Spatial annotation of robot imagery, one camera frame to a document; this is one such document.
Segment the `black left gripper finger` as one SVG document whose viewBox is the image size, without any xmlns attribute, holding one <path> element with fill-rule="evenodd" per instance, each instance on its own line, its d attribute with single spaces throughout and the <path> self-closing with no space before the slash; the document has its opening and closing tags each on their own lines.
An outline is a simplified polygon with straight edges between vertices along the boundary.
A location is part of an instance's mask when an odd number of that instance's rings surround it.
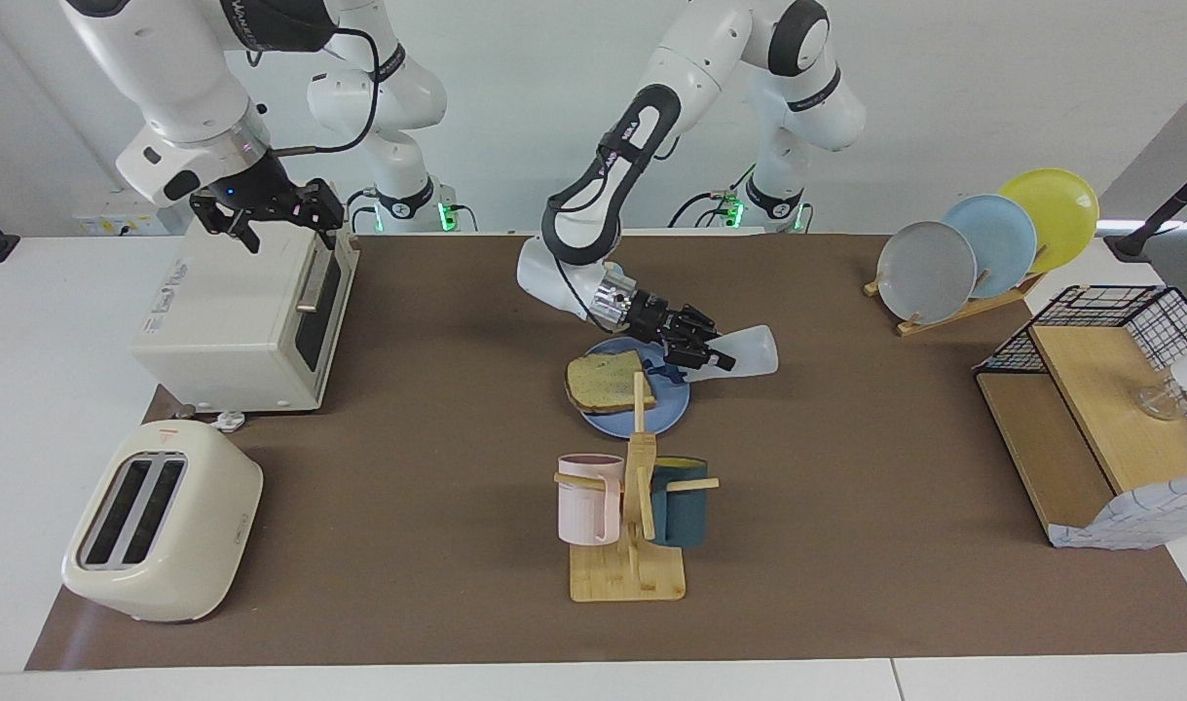
<svg viewBox="0 0 1187 701">
<path fill-rule="evenodd" d="M 709 342 L 721 337 L 715 320 L 692 305 L 669 311 L 669 332 L 690 342 Z"/>
<path fill-rule="evenodd" d="M 706 365 L 713 365 L 719 371 L 731 371 L 736 365 L 735 355 L 715 348 L 715 340 L 721 340 L 722 336 L 709 339 L 687 338 L 679 336 L 664 337 L 664 361 L 669 365 L 698 371 Z"/>
</svg>

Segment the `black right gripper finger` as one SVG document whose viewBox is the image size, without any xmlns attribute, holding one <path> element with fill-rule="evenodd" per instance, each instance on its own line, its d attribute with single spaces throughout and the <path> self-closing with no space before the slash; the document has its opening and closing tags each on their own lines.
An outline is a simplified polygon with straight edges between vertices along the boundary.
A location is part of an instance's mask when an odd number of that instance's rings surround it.
<svg viewBox="0 0 1187 701">
<path fill-rule="evenodd" d="M 264 212 L 262 204 L 239 195 L 191 195 L 189 204 L 208 234 L 237 240 L 250 254 L 260 251 L 262 243 L 250 228 L 250 221 Z"/>
<path fill-rule="evenodd" d="M 336 235 L 347 223 L 347 208 L 325 179 L 316 178 L 296 190 L 296 225 L 317 234 L 326 251 L 334 251 Z"/>
</svg>

